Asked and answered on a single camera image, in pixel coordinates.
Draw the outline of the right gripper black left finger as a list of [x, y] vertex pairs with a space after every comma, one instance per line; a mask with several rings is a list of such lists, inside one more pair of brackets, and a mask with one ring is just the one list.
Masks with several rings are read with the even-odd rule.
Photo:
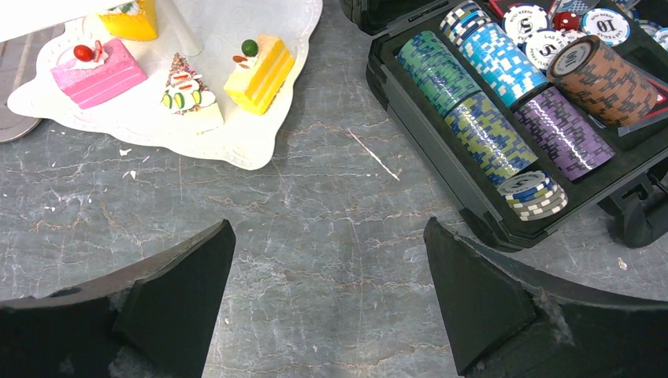
[[97, 279], [2, 302], [2, 376], [201, 376], [235, 246], [223, 221]]

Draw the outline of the yellow triangular cake slice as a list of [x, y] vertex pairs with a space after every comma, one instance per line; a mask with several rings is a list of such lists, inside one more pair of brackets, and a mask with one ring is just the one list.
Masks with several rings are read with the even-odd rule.
[[112, 36], [135, 41], [151, 41], [158, 37], [153, 0], [128, 2], [106, 9], [98, 17]]

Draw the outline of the pink layered cake slice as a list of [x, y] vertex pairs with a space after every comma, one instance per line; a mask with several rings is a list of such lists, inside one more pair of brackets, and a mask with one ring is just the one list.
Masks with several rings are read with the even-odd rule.
[[89, 40], [61, 53], [50, 70], [58, 88], [79, 108], [107, 102], [147, 79], [119, 38]]

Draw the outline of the silver metal tray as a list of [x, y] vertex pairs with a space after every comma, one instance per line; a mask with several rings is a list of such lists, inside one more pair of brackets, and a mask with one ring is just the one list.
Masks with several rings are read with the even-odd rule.
[[63, 24], [35, 31], [1, 42], [1, 143], [9, 143], [27, 135], [41, 119], [12, 112], [7, 106], [9, 96], [21, 85], [35, 78], [36, 59], [50, 40], [61, 35]]

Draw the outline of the purple poker chip stack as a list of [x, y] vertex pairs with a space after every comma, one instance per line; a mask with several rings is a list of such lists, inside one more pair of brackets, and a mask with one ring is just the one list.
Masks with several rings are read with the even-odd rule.
[[571, 181], [596, 170], [614, 156], [612, 147], [556, 87], [540, 92], [514, 115]]

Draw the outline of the red die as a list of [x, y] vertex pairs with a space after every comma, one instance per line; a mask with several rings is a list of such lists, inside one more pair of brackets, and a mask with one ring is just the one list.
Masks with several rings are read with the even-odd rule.
[[578, 30], [580, 28], [580, 22], [580, 17], [576, 13], [570, 11], [556, 13], [552, 18], [554, 29], [562, 32]]

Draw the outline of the yellow-green blue chip stack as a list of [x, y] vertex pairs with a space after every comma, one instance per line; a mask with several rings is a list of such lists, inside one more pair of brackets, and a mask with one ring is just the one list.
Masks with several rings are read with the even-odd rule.
[[484, 92], [465, 99], [444, 121], [497, 187], [538, 159]]

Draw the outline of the light blue chip stack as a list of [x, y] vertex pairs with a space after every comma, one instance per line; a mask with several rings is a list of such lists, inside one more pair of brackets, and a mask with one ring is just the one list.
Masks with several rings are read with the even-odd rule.
[[457, 4], [440, 22], [440, 30], [505, 106], [547, 87], [546, 76], [475, 1]]

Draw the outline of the white sprinkle cake slice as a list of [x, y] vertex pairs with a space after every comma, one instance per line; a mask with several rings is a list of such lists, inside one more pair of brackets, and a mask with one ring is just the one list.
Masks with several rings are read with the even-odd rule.
[[161, 104], [167, 113], [195, 125], [202, 135], [225, 124], [217, 96], [180, 53], [175, 53], [165, 81]]

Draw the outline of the small grey-blue chip stack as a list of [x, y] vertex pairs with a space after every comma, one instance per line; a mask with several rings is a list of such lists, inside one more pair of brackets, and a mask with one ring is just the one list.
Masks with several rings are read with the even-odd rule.
[[497, 188], [521, 221], [536, 221], [566, 208], [565, 190], [543, 170], [518, 174]]

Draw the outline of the green poker chip stack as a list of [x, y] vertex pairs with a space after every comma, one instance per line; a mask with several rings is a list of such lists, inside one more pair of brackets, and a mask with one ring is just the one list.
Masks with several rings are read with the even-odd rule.
[[432, 31], [416, 34], [403, 45], [396, 58], [441, 117], [481, 91]]

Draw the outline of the black poker chip case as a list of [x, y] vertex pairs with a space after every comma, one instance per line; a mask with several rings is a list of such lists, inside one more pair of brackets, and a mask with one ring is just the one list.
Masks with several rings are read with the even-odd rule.
[[667, 47], [611, 1], [343, 1], [367, 82], [474, 234], [535, 246], [593, 206], [632, 248], [667, 232]]

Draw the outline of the yellow rectangular cake slice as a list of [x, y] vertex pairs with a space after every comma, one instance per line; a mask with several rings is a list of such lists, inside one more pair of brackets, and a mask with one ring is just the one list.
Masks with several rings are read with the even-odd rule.
[[225, 92], [239, 108], [255, 115], [266, 112], [295, 63], [283, 39], [275, 35], [244, 40], [232, 60], [236, 66]]

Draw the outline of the white three-tier cake stand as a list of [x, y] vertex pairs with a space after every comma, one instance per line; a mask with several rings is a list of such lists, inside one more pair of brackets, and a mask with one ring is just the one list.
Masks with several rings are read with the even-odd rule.
[[[3, 6], [2, 40], [57, 24], [64, 32], [50, 40], [36, 59], [33, 80], [8, 98], [9, 109], [21, 116], [55, 120], [85, 132], [106, 133], [120, 141], [156, 146], [192, 158], [226, 161], [246, 170], [260, 169], [273, 156], [275, 137], [292, 104], [294, 84], [309, 53], [309, 39], [320, 20], [320, 1], [178, 1], [180, 19], [170, 21], [164, 2], [157, 2], [159, 36], [149, 42], [129, 41], [147, 79], [130, 91], [90, 109], [81, 109], [60, 91], [50, 70], [63, 50], [89, 40], [104, 39], [107, 30], [95, 15], [98, 2], [38, 2], [30, 17], [28, 5]], [[241, 43], [260, 34], [283, 39], [295, 64], [268, 110], [261, 116], [241, 110], [225, 93]], [[202, 135], [195, 125], [164, 111], [161, 97], [172, 57], [194, 39], [202, 51], [188, 58], [217, 96], [225, 124]]]

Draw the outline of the brown poker chip stack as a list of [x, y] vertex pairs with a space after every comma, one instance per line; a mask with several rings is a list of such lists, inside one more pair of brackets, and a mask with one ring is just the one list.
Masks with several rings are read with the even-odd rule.
[[562, 49], [547, 67], [547, 78], [609, 128], [635, 124], [658, 100], [656, 88], [595, 35]]

